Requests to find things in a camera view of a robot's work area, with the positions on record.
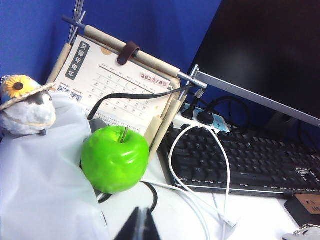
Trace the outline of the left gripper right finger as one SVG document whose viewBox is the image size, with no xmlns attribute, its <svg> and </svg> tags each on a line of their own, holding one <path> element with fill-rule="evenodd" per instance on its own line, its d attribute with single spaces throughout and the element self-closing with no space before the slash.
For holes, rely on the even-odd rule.
<svg viewBox="0 0 320 240">
<path fill-rule="evenodd" d="M 139 239 L 140 240 L 159 240 L 155 221 L 149 208 L 144 208 L 140 216 Z"/>
</svg>

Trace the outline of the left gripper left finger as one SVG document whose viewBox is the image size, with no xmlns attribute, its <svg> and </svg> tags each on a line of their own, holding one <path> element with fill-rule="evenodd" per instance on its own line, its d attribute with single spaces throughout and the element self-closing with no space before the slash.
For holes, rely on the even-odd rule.
<svg viewBox="0 0 320 240">
<path fill-rule="evenodd" d="M 118 232 L 114 240 L 133 240 L 136 232 L 140 209 L 136 207 L 121 230 Z"/>
</svg>

